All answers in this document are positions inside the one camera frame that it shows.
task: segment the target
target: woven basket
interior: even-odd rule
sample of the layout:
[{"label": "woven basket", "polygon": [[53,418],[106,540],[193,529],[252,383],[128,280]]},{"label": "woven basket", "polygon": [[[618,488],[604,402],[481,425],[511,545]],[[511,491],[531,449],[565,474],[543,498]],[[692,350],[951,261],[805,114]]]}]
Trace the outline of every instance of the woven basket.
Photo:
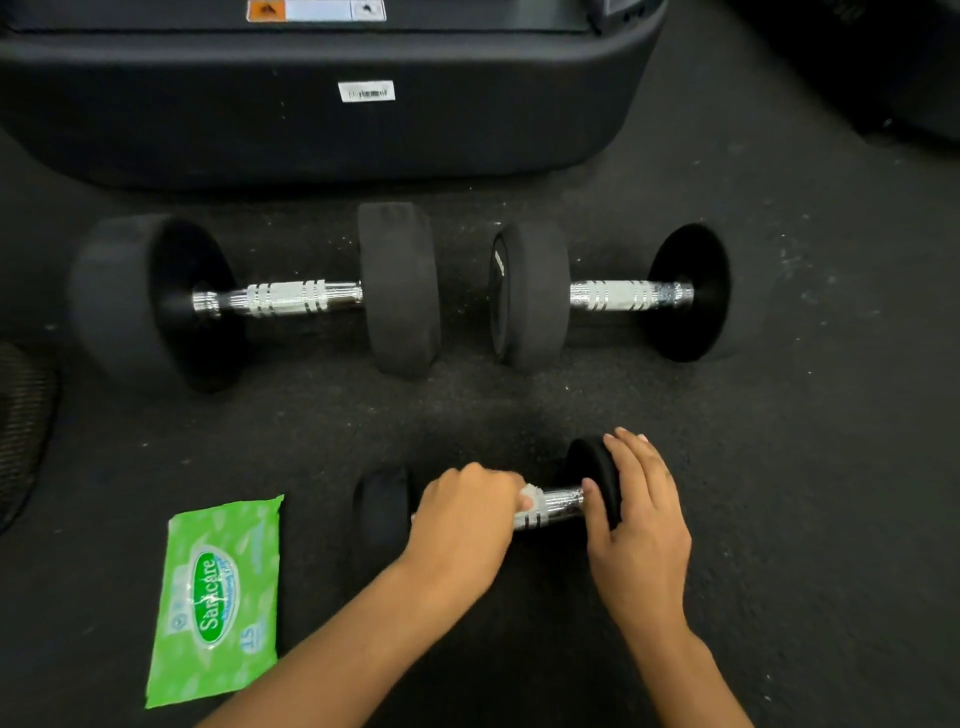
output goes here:
[{"label": "woven basket", "polygon": [[52,364],[0,342],[0,532],[34,488],[56,397]]}]

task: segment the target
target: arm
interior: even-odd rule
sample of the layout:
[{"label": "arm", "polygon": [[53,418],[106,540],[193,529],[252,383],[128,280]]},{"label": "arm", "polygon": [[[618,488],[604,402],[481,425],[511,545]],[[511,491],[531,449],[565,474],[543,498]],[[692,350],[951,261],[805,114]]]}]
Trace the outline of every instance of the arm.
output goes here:
[{"label": "arm", "polygon": [[359,728],[492,584],[530,504],[516,473],[479,465],[427,486],[403,555],[201,728]]},{"label": "arm", "polygon": [[690,533],[660,454],[619,427],[604,443],[620,471],[621,523],[610,531],[596,483],[584,481],[590,571],[667,728],[750,728],[707,646],[686,624]]}]

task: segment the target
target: black padded base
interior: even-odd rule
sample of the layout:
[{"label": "black padded base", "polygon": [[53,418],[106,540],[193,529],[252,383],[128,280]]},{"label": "black padded base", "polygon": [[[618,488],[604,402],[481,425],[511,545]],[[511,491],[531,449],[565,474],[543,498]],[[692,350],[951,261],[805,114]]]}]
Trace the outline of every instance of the black padded base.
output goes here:
[{"label": "black padded base", "polygon": [[[29,23],[53,5],[29,4],[6,15],[30,32],[0,34],[0,124],[63,174],[151,189],[575,164],[622,127],[666,15],[651,0],[599,36],[566,0],[388,0],[385,23],[337,27],[249,23],[243,0],[61,10],[74,29],[96,17],[104,43]],[[457,17],[444,28],[444,15]],[[339,83],[364,81],[392,82],[396,99],[345,103]]]}]

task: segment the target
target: chrome dumbbell handle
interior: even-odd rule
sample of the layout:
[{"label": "chrome dumbbell handle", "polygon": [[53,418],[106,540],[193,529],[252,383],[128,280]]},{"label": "chrome dumbbell handle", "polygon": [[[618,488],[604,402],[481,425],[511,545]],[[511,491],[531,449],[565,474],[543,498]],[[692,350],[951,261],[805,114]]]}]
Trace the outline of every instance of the chrome dumbbell handle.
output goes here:
[{"label": "chrome dumbbell handle", "polygon": [[219,319],[225,311],[252,318],[302,316],[363,305],[359,281],[290,280],[254,283],[236,291],[193,294],[193,309],[199,315]]},{"label": "chrome dumbbell handle", "polygon": [[543,528],[549,523],[568,521],[584,514],[583,488],[544,491],[528,483],[520,492],[534,501],[534,506],[514,515],[514,531]]},{"label": "chrome dumbbell handle", "polygon": [[570,307],[585,311],[647,311],[693,303],[691,283],[652,280],[578,280],[570,283]]}]

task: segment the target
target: orange warning sticker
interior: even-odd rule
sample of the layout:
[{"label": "orange warning sticker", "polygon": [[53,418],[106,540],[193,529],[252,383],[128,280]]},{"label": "orange warning sticker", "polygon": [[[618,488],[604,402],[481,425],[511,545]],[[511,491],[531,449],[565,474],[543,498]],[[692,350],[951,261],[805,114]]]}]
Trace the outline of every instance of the orange warning sticker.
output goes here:
[{"label": "orange warning sticker", "polygon": [[287,4],[285,0],[250,0],[247,3],[247,19],[251,23],[285,23]]}]

